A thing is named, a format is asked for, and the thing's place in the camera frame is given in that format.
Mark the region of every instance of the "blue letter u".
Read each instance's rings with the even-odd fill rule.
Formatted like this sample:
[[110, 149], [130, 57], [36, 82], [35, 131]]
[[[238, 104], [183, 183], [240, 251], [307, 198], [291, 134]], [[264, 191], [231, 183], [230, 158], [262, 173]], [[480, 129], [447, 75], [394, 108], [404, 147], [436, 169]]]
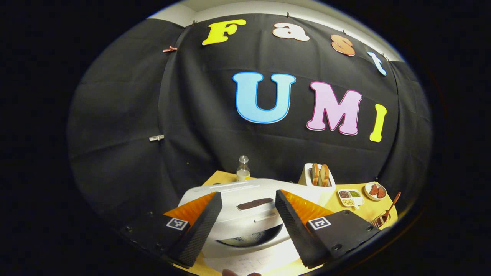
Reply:
[[257, 84], [263, 75], [254, 72], [236, 73], [232, 79], [237, 83], [237, 112], [242, 118], [259, 124], [271, 124], [280, 121], [290, 108], [290, 88], [295, 77], [287, 74], [273, 74], [271, 80], [276, 83], [276, 105], [264, 110], [257, 106]]

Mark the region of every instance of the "bottle cap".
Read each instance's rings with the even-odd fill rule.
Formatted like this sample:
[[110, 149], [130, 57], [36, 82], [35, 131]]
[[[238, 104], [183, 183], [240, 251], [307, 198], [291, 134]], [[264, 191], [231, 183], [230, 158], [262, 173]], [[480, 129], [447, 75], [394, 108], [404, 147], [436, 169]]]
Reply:
[[245, 155], [242, 155], [239, 157], [239, 162], [240, 163], [247, 163], [247, 162], [249, 162], [249, 158], [247, 158], [247, 156], [245, 156]]

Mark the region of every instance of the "spoon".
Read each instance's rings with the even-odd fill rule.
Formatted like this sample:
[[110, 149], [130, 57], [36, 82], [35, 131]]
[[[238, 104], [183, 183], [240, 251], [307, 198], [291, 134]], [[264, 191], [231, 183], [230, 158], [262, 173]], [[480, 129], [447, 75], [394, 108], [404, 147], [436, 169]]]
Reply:
[[389, 212], [390, 212], [390, 209], [392, 209], [392, 207], [394, 207], [394, 205], [396, 204], [397, 200], [399, 199], [399, 196], [401, 195], [401, 192], [398, 192], [394, 201], [392, 202], [392, 205], [390, 206], [389, 210], [387, 210], [387, 212], [385, 214], [382, 215], [382, 219], [383, 221], [387, 221], [387, 218], [389, 217]]

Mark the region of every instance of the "black fabric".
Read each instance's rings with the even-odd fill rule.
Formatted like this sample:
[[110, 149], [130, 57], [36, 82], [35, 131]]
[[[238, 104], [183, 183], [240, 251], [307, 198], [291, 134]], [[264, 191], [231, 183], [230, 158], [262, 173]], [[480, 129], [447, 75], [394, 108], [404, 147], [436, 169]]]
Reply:
[[160, 82], [182, 31], [147, 19], [127, 31], [94, 61], [78, 86], [67, 125], [75, 181], [91, 206], [121, 226], [141, 214], [177, 206], [167, 177], [157, 124]]
[[379, 181], [391, 198], [401, 192], [397, 208], [404, 210], [425, 184], [434, 133], [430, 106], [417, 77], [404, 62], [390, 64], [399, 91], [399, 121], [394, 146]]
[[[226, 42], [202, 46], [209, 24], [235, 19], [244, 19], [247, 24], [238, 26]], [[276, 37], [272, 34], [275, 23], [301, 26], [310, 40]], [[349, 38], [356, 55], [335, 51], [332, 34]], [[162, 81], [159, 122], [166, 135], [162, 147], [165, 163], [173, 168], [169, 177], [178, 183], [179, 196], [201, 185], [217, 169], [235, 173], [240, 155], [249, 157], [252, 177], [282, 181], [297, 182], [304, 164], [312, 162], [328, 164], [338, 184], [371, 181], [380, 172], [393, 144], [398, 101], [387, 61], [380, 56], [387, 69], [384, 77], [366, 53], [376, 53], [373, 49], [326, 26], [269, 14], [199, 22], [186, 28], [177, 47]], [[263, 74], [258, 84], [258, 106], [263, 109], [275, 105], [272, 74], [296, 77], [286, 117], [272, 124], [256, 124], [240, 117], [237, 85], [232, 80], [239, 72]], [[338, 129], [307, 129], [314, 109], [313, 81], [329, 83], [338, 101], [349, 89], [362, 94], [357, 135], [343, 135]], [[377, 103], [387, 108], [380, 143], [369, 140]]]

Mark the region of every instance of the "yellow table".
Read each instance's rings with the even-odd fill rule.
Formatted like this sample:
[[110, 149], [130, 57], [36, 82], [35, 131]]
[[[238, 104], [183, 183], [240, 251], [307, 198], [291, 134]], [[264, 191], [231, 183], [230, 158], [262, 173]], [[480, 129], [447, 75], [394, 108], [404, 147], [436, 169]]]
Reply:
[[[217, 170], [202, 186], [210, 186], [215, 183], [226, 184], [235, 181], [237, 181], [235, 174]], [[390, 197], [388, 196], [386, 196], [381, 201], [373, 201], [369, 199], [363, 192], [363, 188], [365, 187], [365, 185], [366, 183], [336, 185], [336, 192], [341, 189], [357, 189], [360, 193], [363, 194], [365, 203], [361, 205], [359, 209], [355, 207], [344, 207], [341, 203], [341, 200], [336, 195], [336, 193], [332, 195], [332, 197], [324, 207], [335, 213], [342, 210], [350, 210], [366, 220], [373, 220], [378, 215], [380, 215], [380, 213], [382, 213], [384, 210], [387, 210], [390, 207], [390, 205], [392, 205], [392, 199], [390, 199]], [[384, 229], [385, 227], [391, 226], [397, 221], [397, 211], [395, 206], [392, 208], [392, 210], [390, 210], [390, 215], [392, 218], [380, 229]], [[192, 266], [189, 269], [182, 268], [178, 265], [174, 265], [174, 266], [200, 276], [221, 276], [220, 272], [217, 272], [216, 270], [213, 270], [206, 265], [205, 261], [203, 260], [203, 253], [200, 253], [198, 255], [198, 258], [194, 263], [194, 266]], [[319, 267], [321, 266], [315, 267], [313, 269], [308, 269], [305, 266], [303, 266], [302, 261], [298, 259], [284, 267], [269, 271], [267, 273], [262, 273], [261, 275], [262, 276], [275, 276], [275, 275], [297, 276], [315, 270]]]

